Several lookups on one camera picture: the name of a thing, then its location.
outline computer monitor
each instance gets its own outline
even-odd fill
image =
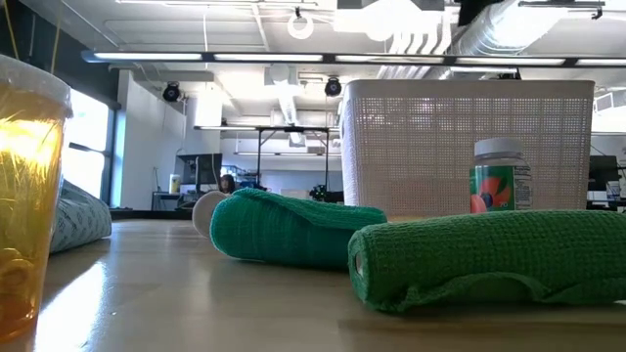
[[[178,157],[185,162],[181,184],[219,184],[222,154],[188,154],[178,155]]]
[[[605,192],[609,181],[619,181],[617,156],[591,155],[588,191]]]

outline cup lid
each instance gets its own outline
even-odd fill
[[[490,138],[476,142],[473,146],[475,156],[492,153],[521,154],[521,141],[515,138]]]

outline table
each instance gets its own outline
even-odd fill
[[[171,194],[168,192],[153,192],[153,203],[152,203],[151,211],[156,211],[156,210],[174,211],[178,207],[178,199],[180,199],[180,197],[181,197],[180,194]],[[173,203],[173,206],[167,206],[165,204],[167,200],[169,201],[175,200]]]
[[[623,351],[626,307],[364,307],[346,273],[227,258],[187,221],[125,221],[50,258],[26,351]]]

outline green rolled towel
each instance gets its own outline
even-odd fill
[[[235,258],[345,270],[354,232],[384,222],[384,213],[370,207],[244,189],[217,205],[210,236],[217,249]]]
[[[374,225],[349,269],[370,307],[448,303],[603,304],[626,298],[626,215],[508,211]]]

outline white basket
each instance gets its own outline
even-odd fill
[[[515,137],[533,208],[584,209],[594,82],[360,80],[342,111],[345,203],[389,217],[470,212],[473,144]]]

